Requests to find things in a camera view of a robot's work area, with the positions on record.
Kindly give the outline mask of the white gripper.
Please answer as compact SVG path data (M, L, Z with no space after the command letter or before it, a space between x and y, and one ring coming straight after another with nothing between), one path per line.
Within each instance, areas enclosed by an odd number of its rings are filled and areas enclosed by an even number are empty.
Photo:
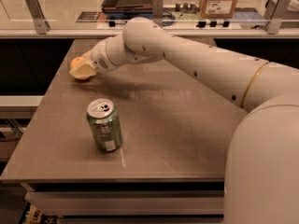
M115 50L113 40L107 38L98 42L92 50L82 54L84 59L77 67L71 69L69 67L69 74L79 80L85 80L96 75L96 70L93 66L95 64L99 72L110 72L118 68L116 58L118 52Z

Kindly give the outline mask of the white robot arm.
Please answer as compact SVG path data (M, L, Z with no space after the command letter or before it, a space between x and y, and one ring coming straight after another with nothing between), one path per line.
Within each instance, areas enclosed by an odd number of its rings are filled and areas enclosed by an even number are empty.
M86 79L128 63L164 59L247 111L230 142L225 224L299 224L299 73L227 49L170 35L145 18L74 59Z

